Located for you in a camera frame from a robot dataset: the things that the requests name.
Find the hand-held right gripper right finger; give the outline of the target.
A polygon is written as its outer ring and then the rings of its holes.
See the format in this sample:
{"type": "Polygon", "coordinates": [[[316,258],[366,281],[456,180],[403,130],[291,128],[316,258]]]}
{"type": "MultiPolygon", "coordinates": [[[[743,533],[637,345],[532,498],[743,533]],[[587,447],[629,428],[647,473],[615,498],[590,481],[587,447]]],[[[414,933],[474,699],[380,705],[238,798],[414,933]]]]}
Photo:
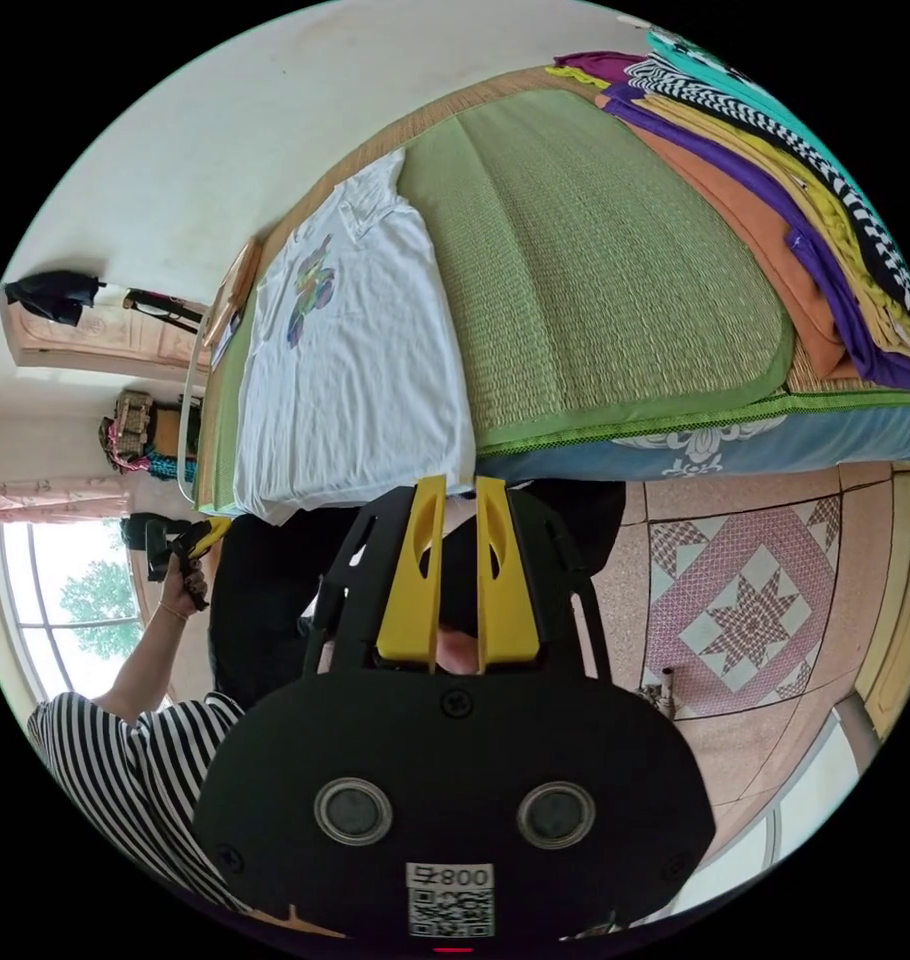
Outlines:
{"type": "Polygon", "coordinates": [[[540,641],[503,481],[477,480],[476,525],[479,670],[531,664],[540,641]]]}

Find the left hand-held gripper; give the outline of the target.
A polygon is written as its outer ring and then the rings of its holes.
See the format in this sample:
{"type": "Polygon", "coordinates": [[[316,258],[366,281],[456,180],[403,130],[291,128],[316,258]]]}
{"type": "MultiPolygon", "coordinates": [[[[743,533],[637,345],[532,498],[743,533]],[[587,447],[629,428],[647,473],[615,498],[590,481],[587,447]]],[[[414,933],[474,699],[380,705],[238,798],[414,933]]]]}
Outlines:
{"type": "Polygon", "coordinates": [[[148,579],[163,583],[173,557],[178,558],[182,575],[190,576],[194,566],[225,537],[232,522],[231,517],[213,516],[174,533],[161,521],[150,521],[146,526],[148,579]]]}

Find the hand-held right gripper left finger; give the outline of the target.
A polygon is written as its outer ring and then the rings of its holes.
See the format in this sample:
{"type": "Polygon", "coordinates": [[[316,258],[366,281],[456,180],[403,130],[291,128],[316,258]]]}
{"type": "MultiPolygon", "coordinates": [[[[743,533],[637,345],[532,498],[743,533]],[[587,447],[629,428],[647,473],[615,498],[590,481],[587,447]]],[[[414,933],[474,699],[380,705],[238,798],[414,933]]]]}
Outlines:
{"type": "Polygon", "coordinates": [[[433,673],[441,593],[441,552],[446,503],[443,476],[425,477],[412,489],[375,650],[392,667],[433,673]]]}

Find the person's left hand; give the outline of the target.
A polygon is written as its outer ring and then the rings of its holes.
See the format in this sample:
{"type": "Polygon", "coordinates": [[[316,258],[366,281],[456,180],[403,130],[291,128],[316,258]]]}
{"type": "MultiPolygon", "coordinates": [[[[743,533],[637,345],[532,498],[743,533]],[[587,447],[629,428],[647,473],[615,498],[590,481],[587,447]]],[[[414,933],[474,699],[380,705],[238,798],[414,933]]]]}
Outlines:
{"type": "Polygon", "coordinates": [[[207,605],[208,584],[199,560],[182,563],[172,550],[162,583],[159,606],[182,620],[187,620],[207,605]]]}

